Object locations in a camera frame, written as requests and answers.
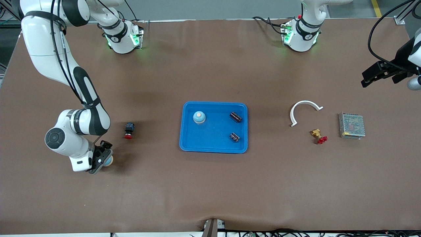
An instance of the brown table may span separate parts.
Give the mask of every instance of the brown table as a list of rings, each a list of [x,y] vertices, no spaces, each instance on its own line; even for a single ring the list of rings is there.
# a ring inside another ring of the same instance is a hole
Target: brown table
[[[376,19],[332,19],[306,53],[283,47],[255,21],[151,23],[144,49],[109,50],[95,25],[70,28],[72,53],[112,119],[103,137],[114,164],[76,173],[44,135],[70,88],[41,76],[20,38],[0,93],[0,233],[194,231],[208,218],[230,229],[421,229],[420,92],[361,72]],[[408,40],[385,19],[373,49],[385,58]],[[245,154],[183,152],[186,101],[242,102]],[[298,125],[289,110],[300,100]],[[338,113],[364,116],[367,137],[339,137]],[[136,124],[124,140],[126,122]],[[329,140],[315,145],[310,131]]]

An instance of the white plastic arc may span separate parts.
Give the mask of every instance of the white plastic arc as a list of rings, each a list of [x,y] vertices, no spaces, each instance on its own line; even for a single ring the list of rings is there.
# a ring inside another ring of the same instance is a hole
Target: white plastic arc
[[[301,105],[301,104],[311,105],[317,111],[323,109],[323,106],[319,107],[316,103],[311,102],[309,100],[302,100],[302,101],[299,101],[299,102],[295,103],[295,105],[292,107],[291,112],[290,112],[290,117],[291,117],[291,122],[292,122],[291,127],[293,127],[297,124],[297,121],[295,120],[295,117],[294,117],[294,109],[295,109],[295,107],[297,107],[297,105]]]

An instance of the gray floor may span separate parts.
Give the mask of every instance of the gray floor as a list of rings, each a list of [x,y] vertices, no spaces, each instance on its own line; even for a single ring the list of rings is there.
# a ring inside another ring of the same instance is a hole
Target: gray floor
[[[0,63],[9,63],[20,32],[20,29],[0,29]]]
[[[329,10],[331,18],[376,17],[371,0],[354,0],[352,3],[339,6],[330,5]]]
[[[382,14],[386,14],[390,9],[392,9],[394,6],[396,6],[399,3],[402,3],[403,0],[377,0],[378,1],[378,5],[380,8],[380,11]],[[390,13],[389,16],[395,16],[399,13],[399,10],[394,11],[392,13]],[[412,16],[412,14],[409,14],[406,18],[405,18],[405,27],[406,27],[406,31],[408,32],[408,35],[410,38],[412,38],[415,34],[415,32],[421,27],[421,20],[416,19]]]
[[[127,0],[136,16],[146,20],[169,19],[237,19],[253,16],[285,18],[301,12],[297,0]],[[127,5],[117,8],[127,19],[133,19]]]

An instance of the blue tray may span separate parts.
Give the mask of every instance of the blue tray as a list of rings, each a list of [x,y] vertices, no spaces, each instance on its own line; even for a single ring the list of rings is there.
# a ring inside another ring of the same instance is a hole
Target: blue tray
[[[206,115],[203,124],[193,121],[193,114]],[[235,112],[242,121],[237,123],[229,114]],[[235,133],[238,142],[229,135]],[[180,130],[180,148],[184,151],[242,154],[248,144],[247,106],[242,103],[189,101],[183,106]]]

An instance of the blue cap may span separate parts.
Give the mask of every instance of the blue cap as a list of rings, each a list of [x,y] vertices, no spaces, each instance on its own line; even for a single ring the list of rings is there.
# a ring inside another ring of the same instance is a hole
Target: blue cap
[[[202,112],[202,111],[197,111],[195,112],[195,114],[193,115],[193,120],[195,121],[195,123],[197,124],[201,124],[205,121],[206,119],[206,115]]]

